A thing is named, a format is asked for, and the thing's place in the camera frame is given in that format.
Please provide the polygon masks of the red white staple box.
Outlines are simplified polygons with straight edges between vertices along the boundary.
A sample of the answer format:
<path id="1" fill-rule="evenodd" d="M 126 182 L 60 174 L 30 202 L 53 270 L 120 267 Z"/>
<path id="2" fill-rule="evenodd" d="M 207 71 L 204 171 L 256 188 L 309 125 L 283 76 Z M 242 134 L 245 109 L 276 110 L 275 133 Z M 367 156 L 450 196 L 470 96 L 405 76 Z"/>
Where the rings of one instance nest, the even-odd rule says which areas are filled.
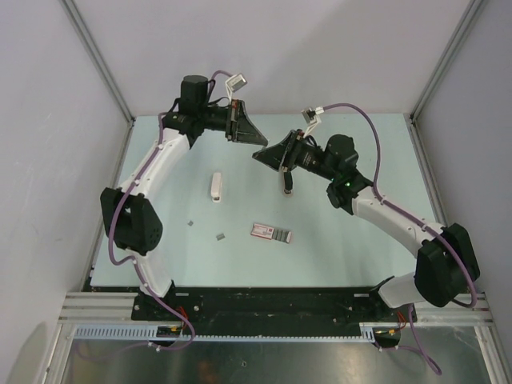
<path id="1" fill-rule="evenodd" d="M 284 243 L 290 243 L 292 239 L 292 232 L 290 230 L 284 230 L 260 223 L 253 224 L 250 235 L 257 238 L 263 238 L 271 241 L 274 240 Z"/>

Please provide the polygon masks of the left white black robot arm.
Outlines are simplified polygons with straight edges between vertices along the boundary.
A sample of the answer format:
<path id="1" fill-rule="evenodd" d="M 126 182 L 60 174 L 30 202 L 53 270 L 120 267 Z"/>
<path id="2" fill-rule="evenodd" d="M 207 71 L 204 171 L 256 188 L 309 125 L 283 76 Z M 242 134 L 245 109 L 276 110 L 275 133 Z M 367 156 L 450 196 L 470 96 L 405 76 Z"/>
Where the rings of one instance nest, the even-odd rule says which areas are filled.
<path id="1" fill-rule="evenodd" d="M 109 259 L 115 266 L 134 265 L 142 292 L 153 295 L 148 308 L 161 320 L 175 314 L 177 301 L 167 294 L 173 279 L 156 252 L 164 229 L 152 201 L 160 187 L 205 130 L 220 131 L 230 142 L 268 144 L 249 119 L 244 101 L 233 97 L 247 84 L 245 76 L 225 76 L 224 106 L 211 98 L 214 77 L 185 76 L 172 107 L 158 115 L 158 136 L 146 156 L 120 186 L 107 187 L 100 195 Z"/>

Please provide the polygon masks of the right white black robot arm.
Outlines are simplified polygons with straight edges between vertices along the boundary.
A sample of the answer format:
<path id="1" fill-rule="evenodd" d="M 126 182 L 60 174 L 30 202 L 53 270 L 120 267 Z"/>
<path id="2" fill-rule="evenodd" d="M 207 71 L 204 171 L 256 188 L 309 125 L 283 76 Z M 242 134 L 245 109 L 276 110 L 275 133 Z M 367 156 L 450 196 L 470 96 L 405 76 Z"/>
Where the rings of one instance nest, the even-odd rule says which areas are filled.
<path id="1" fill-rule="evenodd" d="M 292 130 L 278 144 L 253 153 L 253 159 L 282 171 L 291 189 L 290 172 L 299 167 L 329 180 L 331 205 L 366 220 L 402 244 L 416 259 L 414 272 L 391 277 L 374 287 L 370 314 L 387 321 L 400 306 L 428 302 L 444 307 L 459 294 L 476 292 L 480 269 L 468 231 L 454 223 L 444 226 L 419 219 L 375 190 L 375 184 L 357 168 L 354 140 L 343 134 L 316 146 L 300 130 Z"/>

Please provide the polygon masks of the white stapler top cover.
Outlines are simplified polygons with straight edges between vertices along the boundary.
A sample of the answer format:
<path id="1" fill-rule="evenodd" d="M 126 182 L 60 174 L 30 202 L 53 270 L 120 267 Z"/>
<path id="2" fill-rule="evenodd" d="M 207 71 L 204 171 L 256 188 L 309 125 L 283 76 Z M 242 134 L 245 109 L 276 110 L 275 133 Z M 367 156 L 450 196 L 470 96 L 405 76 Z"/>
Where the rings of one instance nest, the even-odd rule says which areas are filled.
<path id="1" fill-rule="evenodd" d="M 212 175 L 210 184 L 210 196 L 212 202 L 218 203 L 222 200 L 222 173 L 215 172 Z"/>

